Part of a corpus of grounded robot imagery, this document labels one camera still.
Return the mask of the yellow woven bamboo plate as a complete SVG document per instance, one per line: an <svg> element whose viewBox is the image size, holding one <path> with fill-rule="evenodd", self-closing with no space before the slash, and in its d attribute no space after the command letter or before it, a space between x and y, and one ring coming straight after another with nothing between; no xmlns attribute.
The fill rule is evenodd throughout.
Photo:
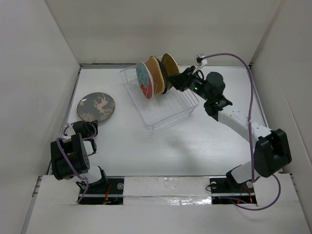
<svg viewBox="0 0 312 234"><path fill-rule="evenodd" d="M161 63L166 69L168 76L179 74L178 64L170 54L165 53L161 59Z"/></svg>

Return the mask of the grey deer pattern plate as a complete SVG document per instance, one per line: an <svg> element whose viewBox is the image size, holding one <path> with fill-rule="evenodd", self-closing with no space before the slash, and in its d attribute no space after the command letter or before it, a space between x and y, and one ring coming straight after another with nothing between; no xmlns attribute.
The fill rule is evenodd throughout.
<svg viewBox="0 0 312 234"><path fill-rule="evenodd" d="M102 123L113 115L115 108L115 101L110 95L95 92L86 95L78 102L77 115L86 122Z"/></svg>

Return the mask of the square woven bamboo tray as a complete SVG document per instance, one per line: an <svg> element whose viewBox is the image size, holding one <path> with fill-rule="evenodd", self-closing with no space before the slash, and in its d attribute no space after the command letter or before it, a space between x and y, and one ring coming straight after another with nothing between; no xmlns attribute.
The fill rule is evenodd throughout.
<svg viewBox="0 0 312 234"><path fill-rule="evenodd" d="M161 70L157 61L157 57L151 56L146 62L146 66L150 71L154 82L154 94L159 95L164 91L164 81Z"/></svg>

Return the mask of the red and teal plate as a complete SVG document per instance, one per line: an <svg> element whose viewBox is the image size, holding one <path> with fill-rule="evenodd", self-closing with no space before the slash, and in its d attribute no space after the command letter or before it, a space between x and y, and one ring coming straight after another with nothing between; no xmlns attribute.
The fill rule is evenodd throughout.
<svg viewBox="0 0 312 234"><path fill-rule="evenodd" d="M142 61L136 64L136 76L144 96L151 99L154 95L154 82L150 71Z"/></svg>

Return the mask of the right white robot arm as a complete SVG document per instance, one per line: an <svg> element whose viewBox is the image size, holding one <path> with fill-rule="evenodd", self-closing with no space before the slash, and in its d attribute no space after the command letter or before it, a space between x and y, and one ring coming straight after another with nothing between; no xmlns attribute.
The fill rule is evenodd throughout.
<svg viewBox="0 0 312 234"><path fill-rule="evenodd" d="M272 130L257 122L252 122L241 114L227 100L223 91L226 87L223 76L210 72L201 78L194 66L183 73L169 76L167 80L179 91L193 91L205 100L204 109L208 116L228 126L250 145L251 160L241 164L226 174L225 186L236 192L248 180L258 177L268 178L292 161L287 134Z"/></svg>

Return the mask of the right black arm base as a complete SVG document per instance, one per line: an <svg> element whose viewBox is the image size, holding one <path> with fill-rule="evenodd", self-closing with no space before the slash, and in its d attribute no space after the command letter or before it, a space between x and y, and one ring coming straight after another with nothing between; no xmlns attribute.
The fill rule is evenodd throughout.
<svg viewBox="0 0 312 234"><path fill-rule="evenodd" d="M212 204L256 204L254 185L251 181L229 185L225 177L212 177L206 186L211 193Z"/></svg>

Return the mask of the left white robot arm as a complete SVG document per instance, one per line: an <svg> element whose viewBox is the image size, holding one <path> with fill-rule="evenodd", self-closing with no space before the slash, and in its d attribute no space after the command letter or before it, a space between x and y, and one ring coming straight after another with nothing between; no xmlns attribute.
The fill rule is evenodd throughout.
<svg viewBox="0 0 312 234"><path fill-rule="evenodd" d="M87 181L91 169L89 156L97 152L95 137L98 135L98 121L76 121L68 124L62 137L50 143L52 174L57 180L78 178L76 184L81 190L104 193L109 187L105 171L99 167L100 176Z"/></svg>

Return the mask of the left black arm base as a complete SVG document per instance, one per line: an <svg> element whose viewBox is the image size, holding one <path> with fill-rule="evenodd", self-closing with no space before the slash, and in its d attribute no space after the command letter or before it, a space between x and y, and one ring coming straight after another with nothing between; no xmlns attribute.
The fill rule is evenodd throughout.
<svg viewBox="0 0 312 234"><path fill-rule="evenodd" d="M78 203L81 205L122 205L124 177L109 176L107 182L90 183L85 195L85 182L77 182Z"/></svg>

